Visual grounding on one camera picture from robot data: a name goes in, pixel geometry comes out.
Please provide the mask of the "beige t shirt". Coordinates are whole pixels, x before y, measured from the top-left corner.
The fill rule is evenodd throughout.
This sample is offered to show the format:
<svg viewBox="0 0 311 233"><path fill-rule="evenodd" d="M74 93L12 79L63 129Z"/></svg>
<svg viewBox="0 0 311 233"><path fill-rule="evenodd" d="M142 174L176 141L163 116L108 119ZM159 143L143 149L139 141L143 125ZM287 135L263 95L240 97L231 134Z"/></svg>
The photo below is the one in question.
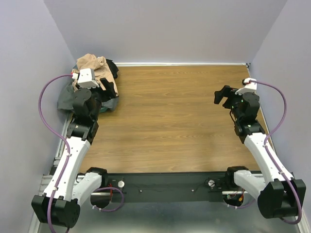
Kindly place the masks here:
<svg viewBox="0 0 311 233"><path fill-rule="evenodd" d="M80 73L81 69L91 68L94 70L95 80L100 83L102 78L105 78L109 83L113 83L113 89L116 93L116 96L119 96L117 85L113 77L112 71L109 68L107 60L105 57L97 57L94 54L86 54L76 61L76 66L72 69L72 73ZM106 90L103 84L99 84L102 90Z"/></svg>

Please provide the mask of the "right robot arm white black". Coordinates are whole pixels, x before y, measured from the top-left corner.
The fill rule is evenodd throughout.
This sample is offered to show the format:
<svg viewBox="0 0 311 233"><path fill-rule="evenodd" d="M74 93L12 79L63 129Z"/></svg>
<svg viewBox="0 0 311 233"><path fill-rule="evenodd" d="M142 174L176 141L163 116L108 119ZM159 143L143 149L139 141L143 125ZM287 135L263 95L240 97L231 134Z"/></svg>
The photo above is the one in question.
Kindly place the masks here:
<svg viewBox="0 0 311 233"><path fill-rule="evenodd" d="M229 190L241 188L246 191L257 202L264 218L298 224L302 218L306 185L282 165L257 121L260 103L256 87L247 84L235 89L225 85L215 91L214 103L219 104L223 98L226 98L223 107L230 110L236 135L255 158L263 176L262 179L256 177L244 166L228 167L224 186Z"/></svg>

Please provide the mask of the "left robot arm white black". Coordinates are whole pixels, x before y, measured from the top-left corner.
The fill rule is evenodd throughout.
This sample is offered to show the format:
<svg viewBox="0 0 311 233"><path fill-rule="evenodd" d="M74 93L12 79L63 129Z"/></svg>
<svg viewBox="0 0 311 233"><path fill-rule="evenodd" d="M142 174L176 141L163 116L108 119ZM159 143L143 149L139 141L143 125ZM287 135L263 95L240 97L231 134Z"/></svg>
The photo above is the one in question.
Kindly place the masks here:
<svg viewBox="0 0 311 233"><path fill-rule="evenodd" d="M91 167L79 182L76 181L81 163L97 133L102 103L115 95L100 87L79 84L73 93L73 116L66 135L62 135L47 123L42 113L42 98L47 87L44 85L39 95L38 112L43 124L64 142L65 148L50 182L41 195L33 197L31 206L38 220L48 224L54 233L56 226L68 231L76 225L81 206L91 193L115 190L103 168Z"/></svg>

